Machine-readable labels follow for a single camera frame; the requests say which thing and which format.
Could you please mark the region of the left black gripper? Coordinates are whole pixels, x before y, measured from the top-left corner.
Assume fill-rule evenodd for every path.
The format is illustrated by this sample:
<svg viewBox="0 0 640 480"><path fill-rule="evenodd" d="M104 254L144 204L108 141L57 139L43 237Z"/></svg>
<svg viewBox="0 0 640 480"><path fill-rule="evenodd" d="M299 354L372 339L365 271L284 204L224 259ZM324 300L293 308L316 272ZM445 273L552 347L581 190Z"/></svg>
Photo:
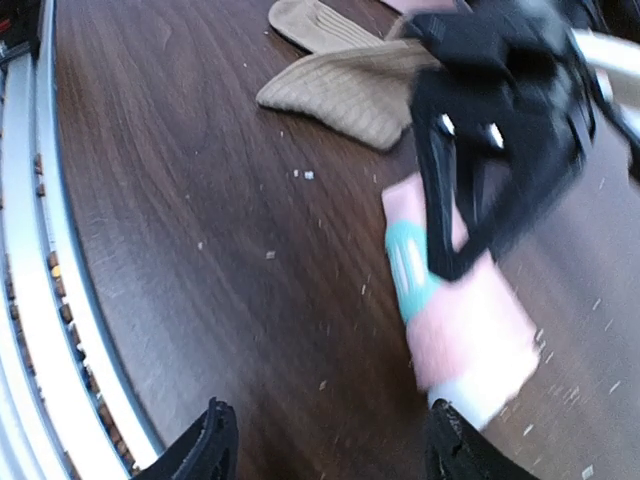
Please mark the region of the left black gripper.
<svg viewBox="0 0 640 480"><path fill-rule="evenodd" d="M595 133L588 69L552 12L420 12L407 35L439 61L411 99L428 267L457 281L486 251L508 252L580 176ZM496 160L510 177L454 250L453 197L479 197Z"/></svg>

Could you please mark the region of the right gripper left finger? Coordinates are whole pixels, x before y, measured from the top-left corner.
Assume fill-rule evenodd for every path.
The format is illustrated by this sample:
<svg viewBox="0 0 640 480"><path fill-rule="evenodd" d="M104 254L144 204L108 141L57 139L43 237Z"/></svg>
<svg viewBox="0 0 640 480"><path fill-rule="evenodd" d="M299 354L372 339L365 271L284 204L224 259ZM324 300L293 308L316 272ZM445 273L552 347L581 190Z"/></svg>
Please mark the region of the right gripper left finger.
<svg viewBox="0 0 640 480"><path fill-rule="evenodd" d="M238 435L233 407L212 397L207 410L135 479L235 479Z"/></svg>

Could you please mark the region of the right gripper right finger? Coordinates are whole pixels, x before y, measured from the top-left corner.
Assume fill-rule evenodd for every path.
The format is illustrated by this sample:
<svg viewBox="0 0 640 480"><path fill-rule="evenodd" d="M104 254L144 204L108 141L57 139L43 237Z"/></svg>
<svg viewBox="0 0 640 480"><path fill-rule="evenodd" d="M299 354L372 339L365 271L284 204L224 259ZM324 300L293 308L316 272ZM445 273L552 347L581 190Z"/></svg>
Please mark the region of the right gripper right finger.
<svg viewBox="0 0 640 480"><path fill-rule="evenodd" d="M443 399L433 404L427 416L426 443L427 479L537 480Z"/></svg>

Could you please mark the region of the pink patterned sock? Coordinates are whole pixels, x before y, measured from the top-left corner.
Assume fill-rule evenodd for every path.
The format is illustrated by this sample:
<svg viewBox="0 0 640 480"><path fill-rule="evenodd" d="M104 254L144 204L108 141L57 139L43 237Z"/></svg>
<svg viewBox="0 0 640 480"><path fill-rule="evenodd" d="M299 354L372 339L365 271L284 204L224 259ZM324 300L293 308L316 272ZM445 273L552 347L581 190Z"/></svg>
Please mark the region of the pink patterned sock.
<svg viewBox="0 0 640 480"><path fill-rule="evenodd" d="M535 372L536 326L490 253L455 282L429 271L419 174L386 188L381 198L385 250L417 387L429 403L452 403L482 430Z"/></svg>

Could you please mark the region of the tan ribbed sock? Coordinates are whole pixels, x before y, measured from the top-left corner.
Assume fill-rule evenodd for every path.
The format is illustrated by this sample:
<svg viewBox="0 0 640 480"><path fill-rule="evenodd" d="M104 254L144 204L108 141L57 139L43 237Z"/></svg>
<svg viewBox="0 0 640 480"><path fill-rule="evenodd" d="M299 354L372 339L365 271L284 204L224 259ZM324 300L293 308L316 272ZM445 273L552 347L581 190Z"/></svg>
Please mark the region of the tan ribbed sock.
<svg viewBox="0 0 640 480"><path fill-rule="evenodd" d="M307 115L380 151L400 140L415 75L439 66L418 41L397 28L378 38L320 1L277 1L268 20L308 53L260 89L259 106Z"/></svg>

